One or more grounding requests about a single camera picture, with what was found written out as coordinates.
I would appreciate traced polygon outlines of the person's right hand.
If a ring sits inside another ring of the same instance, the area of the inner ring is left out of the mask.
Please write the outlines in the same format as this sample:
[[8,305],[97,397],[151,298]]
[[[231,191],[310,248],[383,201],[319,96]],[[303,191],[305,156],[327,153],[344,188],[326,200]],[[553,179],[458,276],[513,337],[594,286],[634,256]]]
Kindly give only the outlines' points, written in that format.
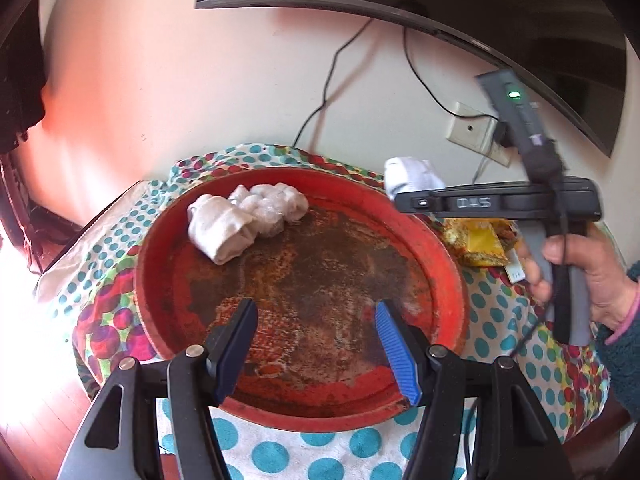
[[595,224],[590,224],[586,236],[549,237],[541,253],[550,263],[561,263],[566,256],[570,266],[585,272],[593,322],[612,332],[628,327],[630,314],[638,309],[639,285],[626,274],[611,241]]

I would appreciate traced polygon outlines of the teal fleece sleeve forearm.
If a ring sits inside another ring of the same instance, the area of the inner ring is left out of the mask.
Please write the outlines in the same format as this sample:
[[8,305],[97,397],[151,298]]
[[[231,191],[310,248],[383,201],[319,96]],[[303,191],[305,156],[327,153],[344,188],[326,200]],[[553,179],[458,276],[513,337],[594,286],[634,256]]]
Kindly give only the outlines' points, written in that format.
[[616,399],[639,420],[639,263],[605,286],[599,304],[597,352]]

